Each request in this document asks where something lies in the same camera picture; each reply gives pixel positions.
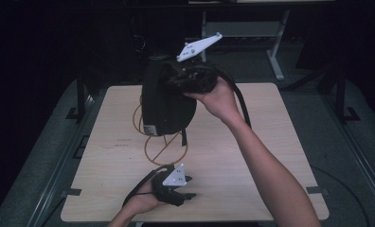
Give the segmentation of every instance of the cable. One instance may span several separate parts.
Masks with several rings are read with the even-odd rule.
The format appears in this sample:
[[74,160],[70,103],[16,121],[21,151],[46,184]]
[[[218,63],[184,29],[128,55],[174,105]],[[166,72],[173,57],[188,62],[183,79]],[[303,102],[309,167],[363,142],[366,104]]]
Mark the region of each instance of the cable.
[[341,180],[339,180],[338,178],[336,178],[335,176],[333,176],[332,174],[330,174],[326,170],[323,170],[323,169],[321,169],[319,167],[316,167],[316,166],[313,166],[313,165],[311,165],[311,168],[314,168],[317,171],[319,171],[321,173],[324,173],[325,175],[329,176],[330,178],[332,178],[333,180],[337,181],[339,184],[341,184],[342,186],[344,186],[346,188],[346,190],[350,193],[350,195],[352,195],[352,197],[358,202],[360,208],[362,209],[362,213],[363,213],[363,215],[365,217],[366,226],[369,227],[370,226],[370,220],[368,219],[368,215],[367,215],[366,209],[362,205],[362,203],[359,200],[359,198],[355,195],[355,193],[349,188],[349,186],[347,186],[345,183],[343,183]]

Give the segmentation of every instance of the wooden table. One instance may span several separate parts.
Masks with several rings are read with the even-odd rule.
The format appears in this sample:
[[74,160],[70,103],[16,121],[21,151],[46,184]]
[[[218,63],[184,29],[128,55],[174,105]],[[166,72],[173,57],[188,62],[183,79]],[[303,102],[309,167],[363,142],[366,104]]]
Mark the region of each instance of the wooden table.
[[[317,183],[277,87],[272,83],[239,84],[252,126],[259,138],[305,188]],[[68,196],[62,220],[109,221],[127,194],[157,168],[145,154],[148,136],[138,127],[140,86],[108,89],[79,169],[72,184],[79,196]],[[170,143],[172,136],[167,136]],[[166,205],[138,215],[134,221],[255,221],[272,220],[228,128],[198,103],[187,127],[187,154],[181,162],[193,180],[179,192],[197,193],[180,207]],[[163,137],[147,142],[152,157],[165,146]],[[177,160],[185,148],[178,135],[155,160]],[[320,193],[310,194],[320,219],[329,215]]]

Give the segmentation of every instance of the wire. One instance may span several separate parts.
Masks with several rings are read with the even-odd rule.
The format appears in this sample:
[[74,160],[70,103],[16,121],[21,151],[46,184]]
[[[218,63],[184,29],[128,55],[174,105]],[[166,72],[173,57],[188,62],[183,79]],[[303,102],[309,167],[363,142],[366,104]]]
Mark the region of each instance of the wire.
[[311,165],[311,168],[314,168],[316,169],[317,171],[321,172],[321,173],[324,173],[325,175],[331,177],[333,180],[337,181],[339,184],[341,184],[342,186],[344,186],[346,188],[346,190],[350,193],[350,195],[352,195],[352,197],[358,202],[360,208],[362,209],[362,213],[365,217],[365,222],[366,222],[366,226],[369,227],[370,226],[370,220],[368,219],[368,215],[367,215],[367,212],[366,212],[366,209],[365,207],[362,205],[361,201],[359,200],[359,198],[355,195],[355,193],[350,189],[349,186],[347,186],[345,183],[343,183],[341,180],[339,180],[338,178],[336,178],[335,176],[333,176],[332,174],[330,174],[329,172],[327,172],[326,170],[324,169],[321,169],[319,167],[316,167],[316,166],[313,166]]
[[135,195],[147,195],[147,194],[154,194],[156,191],[151,192],[142,192],[142,193],[136,193]]

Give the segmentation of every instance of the dark background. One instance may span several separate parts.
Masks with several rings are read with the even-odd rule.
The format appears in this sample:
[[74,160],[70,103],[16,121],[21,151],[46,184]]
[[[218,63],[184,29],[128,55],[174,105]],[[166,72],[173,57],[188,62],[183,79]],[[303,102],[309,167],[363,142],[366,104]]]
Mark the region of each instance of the dark background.
[[[90,8],[120,5],[0,1],[0,204],[70,82],[82,77],[92,95],[138,83],[150,54],[174,55],[184,37],[200,36],[194,11],[134,17],[135,11]],[[300,67],[316,70],[339,56],[375,111],[375,1],[338,1],[311,23],[301,19],[309,13],[294,10],[284,37],[307,41]],[[135,51],[140,43],[133,34],[146,37],[147,52]]]

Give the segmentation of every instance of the table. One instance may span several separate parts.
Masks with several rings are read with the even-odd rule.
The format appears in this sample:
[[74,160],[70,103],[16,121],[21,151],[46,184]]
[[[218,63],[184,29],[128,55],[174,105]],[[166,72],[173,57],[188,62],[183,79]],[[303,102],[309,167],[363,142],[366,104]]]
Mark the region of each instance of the table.
[[[271,152],[304,188],[317,187],[290,116],[273,83],[238,84],[245,97],[252,127]],[[148,140],[136,130],[140,115],[141,86],[108,89],[68,195],[62,220],[109,221],[127,194],[151,170],[157,168],[144,152]],[[166,205],[138,215],[134,221],[256,221],[272,220],[241,157],[229,129],[198,103],[187,127],[187,154],[178,164],[193,180],[179,192],[197,193],[179,207]],[[163,137],[148,142],[148,154],[164,146]],[[172,162],[185,148],[176,136],[157,162]],[[320,219],[329,216],[321,193],[310,194]]]

